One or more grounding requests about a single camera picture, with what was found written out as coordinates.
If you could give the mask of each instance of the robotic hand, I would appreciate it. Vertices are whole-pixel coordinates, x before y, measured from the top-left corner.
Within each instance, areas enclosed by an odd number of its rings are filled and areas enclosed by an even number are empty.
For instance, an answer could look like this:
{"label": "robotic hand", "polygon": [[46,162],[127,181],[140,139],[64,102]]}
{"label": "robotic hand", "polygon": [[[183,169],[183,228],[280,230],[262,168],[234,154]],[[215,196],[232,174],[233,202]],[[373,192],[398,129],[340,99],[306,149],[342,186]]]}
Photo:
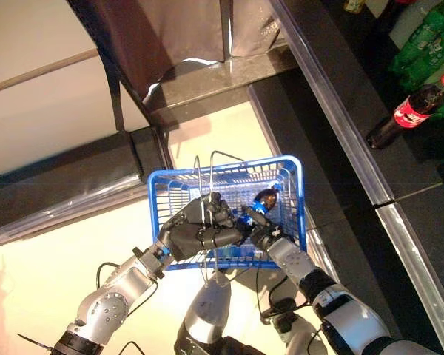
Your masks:
{"label": "robotic hand", "polygon": [[162,225],[158,241],[118,267],[99,289],[84,298],[74,322],[51,350],[52,355],[98,355],[113,332],[129,316],[132,304],[173,260],[183,260],[204,249],[238,242],[234,218],[221,195],[191,201]]}
{"label": "robotic hand", "polygon": [[[251,241],[267,252],[304,294],[321,319],[323,333],[336,352],[358,355],[434,354],[413,342],[394,341],[381,319],[316,267],[308,254],[301,251],[281,228],[251,209],[247,209],[246,213],[256,222],[250,233]],[[156,284],[158,278],[164,277],[163,270],[173,260],[183,260],[204,249],[240,242],[243,235],[234,227],[235,219],[220,194],[214,192],[191,201],[162,225],[156,243],[143,252],[134,248],[135,255],[82,301],[77,318],[68,325],[51,354],[100,354],[113,332],[130,314],[132,304]],[[188,348],[180,354],[213,354],[212,351],[216,351],[215,354],[261,354],[229,337],[219,342],[228,313],[218,312],[216,303],[220,299],[225,305],[222,308],[228,312],[225,299],[229,295],[229,288],[223,294],[219,293],[220,288],[218,283],[209,283],[207,290],[201,293],[204,302],[199,302],[199,295],[196,297],[178,334],[176,345],[180,349]],[[294,335],[289,341],[287,354],[303,353],[305,349],[300,349],[299,344]]]}
{"label": "robotic hand", "polygon": [[[307,253],[263,215],[247,211],[257,225],[251,240],[268,253],[299,288],[322,321],[321,329],[338,354],[432,355],[434,352],[406,340],[393,340],[381,318],[344,286],[314,265]],[[303,354],[293,336],[286,353]]]}

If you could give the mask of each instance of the tiled floor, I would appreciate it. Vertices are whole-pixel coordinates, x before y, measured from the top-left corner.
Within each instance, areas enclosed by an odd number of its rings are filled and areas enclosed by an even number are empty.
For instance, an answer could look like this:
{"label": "tiled floor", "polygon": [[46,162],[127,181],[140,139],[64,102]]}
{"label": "tiled floor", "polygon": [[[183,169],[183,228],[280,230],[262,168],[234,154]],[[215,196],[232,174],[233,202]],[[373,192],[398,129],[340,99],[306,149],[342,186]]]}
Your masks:
{"label": "tiled floor", "polygon": [[[177,168],[191,167],[196,154],[202,165],[208,165],[214,149],[246,160],[271,155],[249,103],[181,124],[170,133],[169,145]],[[225,162],[224,157],[216,160]],[[121,263],[134,246],[144,249],[152,242],[149,217],[148,200],[142,200],[0,247],[0,355],[44,354],[16,333],[53,345],[75,317],[80,301],[95,288],[98,265]],[[104,268],[102,275],[109,272]],[[267,287],[281,277],[279,272],[260,271],[262,309],[268,305]],[[147,355],[173,354],[181,321],[202,285],[197,269],[167,271],[155,296],[123,324],[103,354],[117,354],[129,340],[135,340]],[[255,270],[232,283],[225,334],[268,355],[282,354],[284,344],[274,328],[258,320],[254,287]],[[278,293],[284,292],[292,288],[286,286]],[[299,294],[297,301],[302,301]],[[310,309],[300,314],[319,327]],[[316,350],[312,354],[323,353]],[[137,352],[128,348],[125,354]]]}

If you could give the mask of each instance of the plastic basket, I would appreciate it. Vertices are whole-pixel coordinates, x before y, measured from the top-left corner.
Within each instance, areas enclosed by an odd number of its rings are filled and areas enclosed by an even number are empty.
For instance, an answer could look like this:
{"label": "plastic basket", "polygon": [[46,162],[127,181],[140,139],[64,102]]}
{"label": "plastic basket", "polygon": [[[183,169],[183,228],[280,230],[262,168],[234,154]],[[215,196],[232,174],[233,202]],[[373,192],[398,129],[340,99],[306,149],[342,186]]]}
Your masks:
{"label": "plastic basket", "polygon": [[[201,168],[203,194],[209,193],[210,169]],[[300,248],[306,250],[304,225],[303,173],[298,159],[281,155],[275,158],[244,161],[213,166],[214,190],[221,193],[231,209],[241,214],[241,206],[249,206],[258,192],[277,183],[280,192],[275,207],[266,215],[292,235]],[[200,196],[197,169],[158,170],[148,177],[148,192],[152,217],[153,240],[158,239],[161,225]],[[214,267],[214,253],[202,251],[194,257],[174,262],[168,269],[200,268],[204,259],[207,267]],[[218,268],[260,266],[277,268],[249,241],[240,247],[217,249]]]}

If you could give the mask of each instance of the wire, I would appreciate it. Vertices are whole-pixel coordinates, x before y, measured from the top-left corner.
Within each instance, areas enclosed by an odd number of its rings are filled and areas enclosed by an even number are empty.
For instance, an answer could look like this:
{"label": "wire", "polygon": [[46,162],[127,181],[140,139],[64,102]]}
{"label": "wire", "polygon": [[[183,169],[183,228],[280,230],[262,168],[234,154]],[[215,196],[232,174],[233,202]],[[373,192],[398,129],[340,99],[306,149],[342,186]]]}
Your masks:
{"label": "wire", "polygon": [[[308,301],[305,301],[305,303],[301,304],[301,305],[297,305],[296,307],[290,308],[286,311],[282,311],[282,312],[277,312],[277,313],[272,313],[270,315],[264,316],[263,312],[261,311],[261,307],[260,307],[260,295],[258,294],[258,275],[260,273],[260,259],[258,259],[258,267],[257,267],[257,274],[255,276],[255,291],[257,294],[257,306],[258,306],[258,312],[260,313],[260,321],[263,323],[262,319],[269,319],[269,318],[273,318],[276,316],[280,316],[281,314],[286,314],[289,312],[293,312],[296,311],[298,309],[301,309],[302,307],[306,307],[308,305],[310,305],[308,303]],[[270,299],[270,295],[271,293],[278,288],[280,285],[282,285],[286,280],[288,279],[287,276],[285,276],[279,283],[277,283],[275,286],[273,286],[273,288],[270,290],[270,292],[268,293],[268,300],[270,301],[270,305],[271,305],[271,299]]]}
{"label": "wire", "polygon": [[273,288],[272,288],[271,290],[269,290],[269,293],[268,293],[268,301],[269,301],[269,305],[270,305],[270,307],[273,307],[273,301],[272,301],[272,295],[273,295],[273,292],[274,292],[278,287],[280,287],[281,285],[283,285],[284,282],[285,282],[287,279],[288,279],[288,276],[285,276],[285,277],[284,277],[279,283],[277,283],[276,285],[274,285]]}
{"label": "wire", "polygon": [[256,289],[256,293],[257,293],[258,312],[260,313],[260,319],[261,319],[262,315],[261,315],[261,307],[260,307],[260,295],[258,294],[258,274],[259,273],[260,273],[260,259],[258,259],[257,274],[255,276],[255,289]]}
{"label": "wire", "polygon": [[311,340],[309,340],[309,342],[308,342],[308,348],[307,348],[308,355],[311,355],[311,352],[309,351],[309,348],[311,347],[311,344],[312,344],[312,341],[314,340],[314,338],[319,334],[320,329],[321,329],[321,328],[319,328],[319,329],[316,330],[316,332],[315,332],[314,335],[312,336]]}
{"label": "wire", "polygon": [[303,303],[302,305],[297,305],[296,307],[287,309],[286,311],[271,313],[271,314],[269,314],[267,316],[263,316],[262,315],[262,317],[265,318],[265,319],[273,318],[273,317],[276,317],[276,316],[280,316],[281,314],[286,314],[286,313],[290,313],[290,312],[293,312],[293,311],[297,311],[298,309],[301,309],[302,307],[307,307],[308,305],[311,305],[311,304],[308,303],[308,301],[305,301],[305,303]]}
{"label": "wire", "polygon": [[114,268],[117,268],[117,267],[120,266],[119,264],[114,264],[114,263],[111,263],[111,262],[108,262],[108,261],[105,262],[105,263],[102,263],[102,264],[97,268],[97,274],[95,275],[95,285],[97,286],[97,289],[99,289],[99,288],[101,287],[101,270],[102,270],[102,268],[103,268],[105,265],[113,266]]}
{"label": "wire", "polygon": [[127,346],[130,345],[130,344],[134,345],[134,346],[138,349],[138,351],[140,351],[140,354],[141,354],[141,355],[145,355],[145,353],[143,352],[143,350],[141,350],[141,348],[138,346],[138,344],[137,344],[136,342],[134,342],[134,341],[130,341],[130,342],[128,342],[127,344],[125,344],[125,346],[120,350],[120,352],[118,353],[118,355],[122,355],[122,353],[124,352],[124,350],[125,350],[125,349],[127,348]]}
{"label": "wire", "polygon": [[153,285],[156,285],[156,287],[155,287],[155,289],[153,290],[153,292],[147,297],[147,298],[145,298],[144,300],[143,300],[143,302],[142,303],[140,303],[139,305],[137,305],[134,309],[133,309],[133,311],[131,311],[130,313],[128,313],[128,316],[127,316],[127,318],[128,317],[130,317],[137,309],[139,309],[147,300],[149,300],[150,298],[151,298],[151,296],[153,295],[153,294],[155,294],[155,292],[156,292],[156,290],[158,290],[158,282],[156,281],[156,280],[153,280],[153,279],[151,279],[151,281],[153,281]]}

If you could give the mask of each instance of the silver robot arm segment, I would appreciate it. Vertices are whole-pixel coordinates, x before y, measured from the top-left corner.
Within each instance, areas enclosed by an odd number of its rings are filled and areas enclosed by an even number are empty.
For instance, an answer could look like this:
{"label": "silver robot arm segment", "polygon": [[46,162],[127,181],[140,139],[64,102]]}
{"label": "silver robot arm segment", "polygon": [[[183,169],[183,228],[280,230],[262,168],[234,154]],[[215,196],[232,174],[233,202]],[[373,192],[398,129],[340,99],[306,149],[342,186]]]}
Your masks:
{"label": "silver robot arm segment", "polygon": [[[252,242],[264,250],[299,288],[321,319],[321,329],[338,354],[432,355],[413,342],[395,341],[381,318],[343,285],[316,267],[309,255],[274,223],[258,216]],[[293,349],[301,354],[306,349]]]}
{"label": "silver robot arm segment", "polygon": [[132,304],[156,283],[157,278],[164,277],[162,271],[173,260],[238,242],[242,236],[233,228],[229,206],[219,193],[213,192],[211,197],[194,199],[172,216],[161,226],[158,241],[144,252],[134,248],[135,256],[82,301],[76,320],[67,326],[51,354],[100,354],[128,317]]}
{"label": "silver robot arm segment", "polygon": [[105,284],[84,298],[74,322],[67,326],[52,355],[97,355],[128,317],[132,304],[150,288],[173,261],[156,242],[114,270]]}

